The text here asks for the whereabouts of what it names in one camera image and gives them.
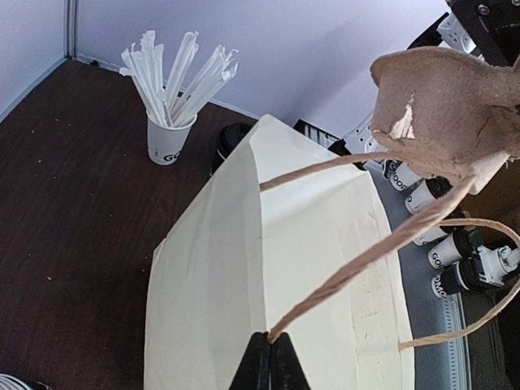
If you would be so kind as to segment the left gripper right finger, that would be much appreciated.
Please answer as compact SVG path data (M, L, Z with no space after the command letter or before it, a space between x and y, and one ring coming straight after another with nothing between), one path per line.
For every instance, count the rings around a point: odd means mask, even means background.
M282 333L271 346L271 389L310 390L288 333Z

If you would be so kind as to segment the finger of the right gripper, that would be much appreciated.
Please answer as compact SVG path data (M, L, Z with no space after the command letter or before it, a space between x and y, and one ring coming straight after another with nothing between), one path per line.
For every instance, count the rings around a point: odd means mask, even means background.
M519 57L519 1L447 1L485 61L512 67Z

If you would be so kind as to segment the cream paper bag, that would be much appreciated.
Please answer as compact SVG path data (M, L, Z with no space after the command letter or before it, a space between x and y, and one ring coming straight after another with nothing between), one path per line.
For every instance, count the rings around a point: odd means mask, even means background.
M145 321L147 389L227 389L255 332L408 218L376 173L335 167L268 191L259 185L333 159L266 115L154 251ZM447 344L399 350L445 331L457 307L431 288L427 247L380 259L287 329L313 389L471 388Z

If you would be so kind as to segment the black paper coffee cup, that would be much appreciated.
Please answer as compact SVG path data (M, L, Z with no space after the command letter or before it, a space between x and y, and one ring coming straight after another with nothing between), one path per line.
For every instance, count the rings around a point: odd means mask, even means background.
M215 141L211 175L217 171L252 128L253 126L247 123L232 123L220 130Z

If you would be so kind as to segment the cardboard cup carrier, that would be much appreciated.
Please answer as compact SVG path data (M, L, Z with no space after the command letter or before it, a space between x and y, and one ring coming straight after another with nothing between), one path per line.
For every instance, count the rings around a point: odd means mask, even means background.
M474 175L477 195L519 157L519 65L492 66L434 46L377 58L372 135L418 175L452 184Z

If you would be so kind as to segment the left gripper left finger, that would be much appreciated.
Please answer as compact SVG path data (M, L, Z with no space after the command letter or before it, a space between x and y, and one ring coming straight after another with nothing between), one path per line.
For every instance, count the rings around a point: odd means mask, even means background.
M255 332L232 379L230 390L267 390L270 387L271 345L267 333Z

